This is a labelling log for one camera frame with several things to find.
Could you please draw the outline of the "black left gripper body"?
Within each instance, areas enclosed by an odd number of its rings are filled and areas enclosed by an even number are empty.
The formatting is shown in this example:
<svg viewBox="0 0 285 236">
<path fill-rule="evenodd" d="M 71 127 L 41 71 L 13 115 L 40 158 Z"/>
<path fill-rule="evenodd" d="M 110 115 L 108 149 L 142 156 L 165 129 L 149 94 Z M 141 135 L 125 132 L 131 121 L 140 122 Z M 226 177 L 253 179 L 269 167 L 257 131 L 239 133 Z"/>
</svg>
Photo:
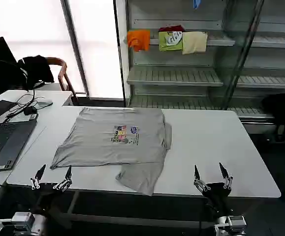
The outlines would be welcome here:
<svg viewBox="0 0 285 236">
<path fill-rule="evenodd" d="M 39 188 L 33 190 L 36 202 L 33 205 L 33 214 L 44 217 L 60 217 L 62 212 L 57 206 L 58 198 L 64 194 L 66 187 L 55 187 L 54 183 L 41 183 Z"/>
</svg>

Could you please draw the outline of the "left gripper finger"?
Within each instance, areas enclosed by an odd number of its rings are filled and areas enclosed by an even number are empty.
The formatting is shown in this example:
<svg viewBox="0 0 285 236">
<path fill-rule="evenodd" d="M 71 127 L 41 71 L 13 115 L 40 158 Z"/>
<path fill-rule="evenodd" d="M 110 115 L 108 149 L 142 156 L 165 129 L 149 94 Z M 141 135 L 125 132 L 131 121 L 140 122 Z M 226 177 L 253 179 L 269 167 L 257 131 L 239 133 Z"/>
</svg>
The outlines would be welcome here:
<svg viewBox="0 0 285 236">
<path fill-rule="evenodd" d="M 71 177 L 72 177 L 72 166 L 69 166 L 65 174 L 64 180 L 61 181 L 60 183 L 55 184 L 53 186 L 53 189 L 61 192 L 67 190 L 72 185 Z"/>
<path fill-rule="evenodd" d="M 32 190 L 40 188 L 40 180 L 43 176 L 43 173 L 46 169 L 46 164 L 44 164 L 35 174 L 34 178 L 30 178 Z"/>
</svg>

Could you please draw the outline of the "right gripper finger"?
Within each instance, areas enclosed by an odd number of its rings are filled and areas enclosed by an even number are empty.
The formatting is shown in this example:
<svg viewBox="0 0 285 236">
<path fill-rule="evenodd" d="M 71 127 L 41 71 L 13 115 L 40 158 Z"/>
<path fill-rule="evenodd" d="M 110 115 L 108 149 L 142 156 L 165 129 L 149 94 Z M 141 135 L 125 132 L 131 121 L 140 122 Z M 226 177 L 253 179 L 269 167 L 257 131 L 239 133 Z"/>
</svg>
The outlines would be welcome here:
<svg viewBox="0 0 285 236">
<path fill-rule="evenodd" d="M 219 163 L 219 167 L 220 167 L 222 177 L 224 180 L 223 188 L 231 190 L 232 189 L 233 177 L 228 174 L 227 169 L 223 166 L 223 164 L 221 162 Z"/>
<path fill-rule="evenodd" d="M 208 186 L 204 181 L 200 179 L 200 174 L 198 171 L 197 166 L 194 166 L 194 181 L 193 184 L 199 191 L 209 191 L 211 190 L 211 187 Z"/>
</svg>

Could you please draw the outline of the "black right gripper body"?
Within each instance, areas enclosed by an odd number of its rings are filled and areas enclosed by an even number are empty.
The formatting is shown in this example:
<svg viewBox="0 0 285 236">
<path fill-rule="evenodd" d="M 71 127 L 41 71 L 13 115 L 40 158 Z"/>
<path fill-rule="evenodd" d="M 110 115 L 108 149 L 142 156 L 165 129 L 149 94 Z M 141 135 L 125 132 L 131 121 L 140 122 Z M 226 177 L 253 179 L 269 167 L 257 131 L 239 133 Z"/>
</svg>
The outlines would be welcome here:
<svg viewBox="0 0 285 236">
<path fill-rule="evenodd" d="M 231 192 L 228 187 L 224 188 L 223 182 L 208 183 L 202 195 L 208 199 L 215 218 L 230 216 L 233 210 L 229 207 L 227 198 Z"/>
</svg>

